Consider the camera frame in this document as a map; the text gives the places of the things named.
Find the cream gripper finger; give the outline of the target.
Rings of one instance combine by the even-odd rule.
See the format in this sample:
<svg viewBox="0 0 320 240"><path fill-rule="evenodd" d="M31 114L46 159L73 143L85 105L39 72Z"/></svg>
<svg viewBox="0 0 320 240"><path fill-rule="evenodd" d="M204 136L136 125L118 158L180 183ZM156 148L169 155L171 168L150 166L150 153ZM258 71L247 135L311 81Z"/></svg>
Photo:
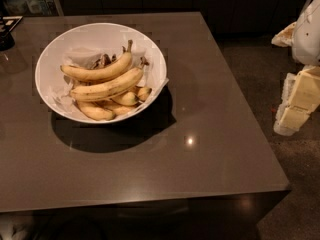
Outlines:
<svg viewBox="0 0 320 240"><path fill-rule="evenodd" d="M297 74L288 73L281 99L273 129L279 135L291 136L320 106L320 67L305 66Z"/></svg>
<svg viewBox="0 0 320 240"><path fill-rule="evenodd" d="M289 24L272 38L271 43L278 47L291 47L295 26L295 22Z"/></svg>

